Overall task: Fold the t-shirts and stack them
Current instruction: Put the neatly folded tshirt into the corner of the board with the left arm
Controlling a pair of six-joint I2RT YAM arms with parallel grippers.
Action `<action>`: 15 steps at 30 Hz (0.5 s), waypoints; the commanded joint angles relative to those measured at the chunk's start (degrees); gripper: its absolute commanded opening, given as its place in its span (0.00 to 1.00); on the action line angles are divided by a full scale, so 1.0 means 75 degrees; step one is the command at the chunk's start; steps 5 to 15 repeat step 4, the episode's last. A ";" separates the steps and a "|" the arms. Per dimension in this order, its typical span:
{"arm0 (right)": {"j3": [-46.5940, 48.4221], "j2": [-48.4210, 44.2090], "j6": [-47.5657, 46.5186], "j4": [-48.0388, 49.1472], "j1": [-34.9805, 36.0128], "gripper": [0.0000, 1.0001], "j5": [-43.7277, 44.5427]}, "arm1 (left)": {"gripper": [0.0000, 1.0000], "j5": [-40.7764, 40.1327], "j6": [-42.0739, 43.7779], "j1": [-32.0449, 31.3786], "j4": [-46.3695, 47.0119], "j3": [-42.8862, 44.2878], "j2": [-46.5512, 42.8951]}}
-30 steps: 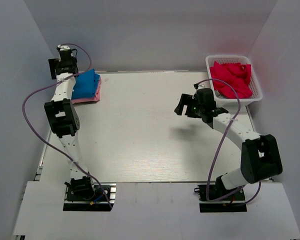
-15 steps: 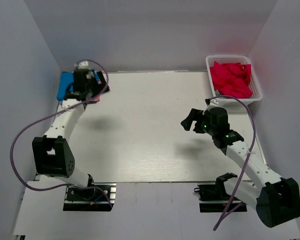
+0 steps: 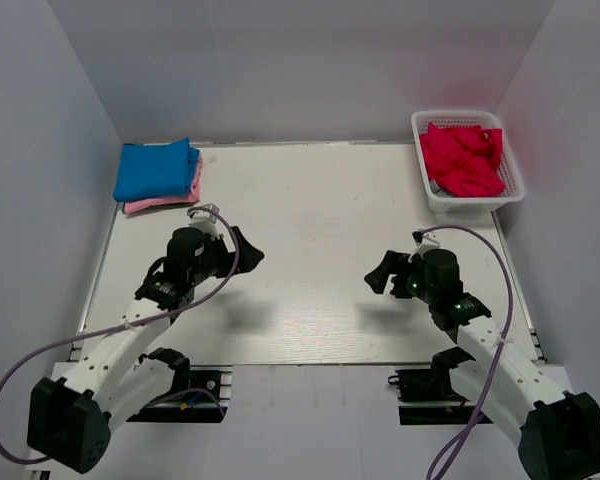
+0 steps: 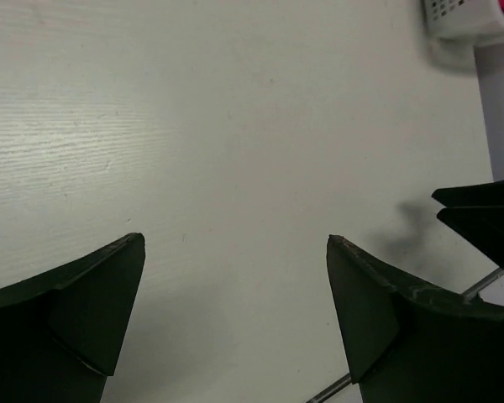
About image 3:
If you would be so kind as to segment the blue polo shirt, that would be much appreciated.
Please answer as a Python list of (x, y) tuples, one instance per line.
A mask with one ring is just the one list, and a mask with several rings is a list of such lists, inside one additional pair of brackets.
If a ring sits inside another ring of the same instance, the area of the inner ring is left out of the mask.
[(128, 203), (183, 196), (193, 184), (199, 158), (188, 138), (163, 145), (124, 144), (113, 198)]

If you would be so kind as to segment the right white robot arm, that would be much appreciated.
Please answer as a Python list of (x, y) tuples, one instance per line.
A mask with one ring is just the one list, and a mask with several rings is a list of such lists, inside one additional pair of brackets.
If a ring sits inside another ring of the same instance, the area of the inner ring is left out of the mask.
[(531, 479), (585, 479), (600, 473), (600, 407), (546, 376), (505, 340), (490, 310), (465, 291), (454, 253), (387, 251), (365, 282), (376, 294), (418, 299), (454, 342), (431, 361), (433, 386), (480, 407), (517, 448)]

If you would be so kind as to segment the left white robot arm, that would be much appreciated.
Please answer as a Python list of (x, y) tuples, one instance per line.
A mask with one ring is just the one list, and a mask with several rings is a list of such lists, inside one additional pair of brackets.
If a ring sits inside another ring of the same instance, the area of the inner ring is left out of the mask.
[(209, 278), (254, 270), (264, 259), (238, 227), (229, 251), (215, 227), (175, 230), (165, 256), (149, 268), (121, 317), (122, 330), (105, 335), (56, 380), (41, 379), (30, 397), (27, 444), (78, 473), (93, 469), (112, 434), (156, 400), (176, 398), (191, 386), (190, 361), (171, 348), (152, 349), (181, 308)]

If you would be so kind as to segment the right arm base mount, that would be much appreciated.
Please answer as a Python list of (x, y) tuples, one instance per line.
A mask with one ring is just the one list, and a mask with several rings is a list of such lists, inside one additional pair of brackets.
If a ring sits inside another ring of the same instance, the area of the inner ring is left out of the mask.
[(397, 394), (401, 426), (464, 426), (473, 404), (452, 392), (444, 392), (430, 368), (398, 369), (387, 378)]

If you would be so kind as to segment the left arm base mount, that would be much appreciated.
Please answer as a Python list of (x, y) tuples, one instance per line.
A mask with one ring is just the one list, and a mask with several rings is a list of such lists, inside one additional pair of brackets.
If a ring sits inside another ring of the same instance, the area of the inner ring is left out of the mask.
[(219, 424), (229, 408), (232, 367), (192, 367), (172, 399), (152, 404), (128, 419), (129, 423)]

